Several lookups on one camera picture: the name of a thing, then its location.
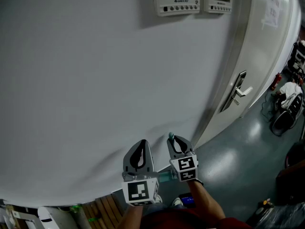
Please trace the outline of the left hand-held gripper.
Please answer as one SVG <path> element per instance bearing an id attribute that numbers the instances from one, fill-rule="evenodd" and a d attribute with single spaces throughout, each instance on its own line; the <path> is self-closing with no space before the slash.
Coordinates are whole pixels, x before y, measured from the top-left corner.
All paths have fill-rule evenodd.
<path id="1" fill-rule="evenodd" d="M 123 170 L 143 173 L 154 172 L 153 157 L 147 140 L 142 139 L 134 144 L 123 159 Z M 143 174 L 123 173 L 122 190 L 125 202 L 132 206 L 148 206 L 156 204 L 159 179 Z"/>

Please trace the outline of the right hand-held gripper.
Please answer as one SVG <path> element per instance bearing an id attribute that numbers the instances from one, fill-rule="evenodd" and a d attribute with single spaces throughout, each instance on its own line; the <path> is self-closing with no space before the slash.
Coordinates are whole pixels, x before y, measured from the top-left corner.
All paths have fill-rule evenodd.
<path id="1" fill-rule="evenodd" d="M 180 146 L 182 152 L 176 152 L 174 140 Z M 167 146 L 170 154 L 170 165 L 179 181 L 183 182 L 197 179 L 198 159 L 191 142 L 181 136 L 175 135 L 174 139 L 167 139 Z"/>

